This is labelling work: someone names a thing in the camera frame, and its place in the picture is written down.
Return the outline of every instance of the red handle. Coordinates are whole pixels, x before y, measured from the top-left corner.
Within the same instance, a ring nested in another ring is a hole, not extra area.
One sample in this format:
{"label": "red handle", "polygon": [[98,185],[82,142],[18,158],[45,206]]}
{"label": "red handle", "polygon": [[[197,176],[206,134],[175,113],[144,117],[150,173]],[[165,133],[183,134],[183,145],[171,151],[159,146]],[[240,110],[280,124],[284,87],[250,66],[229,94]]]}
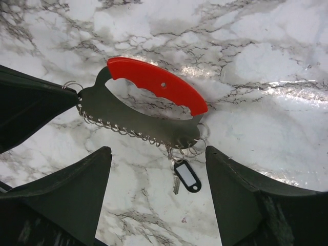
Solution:
{"label": "red handle", "polygon": [[111,58],[107,66],[113,79],[126,78],[157,97],[187,106],[192,116],[208,111],[205,100],[194,88],[165,69],[125,57]]}

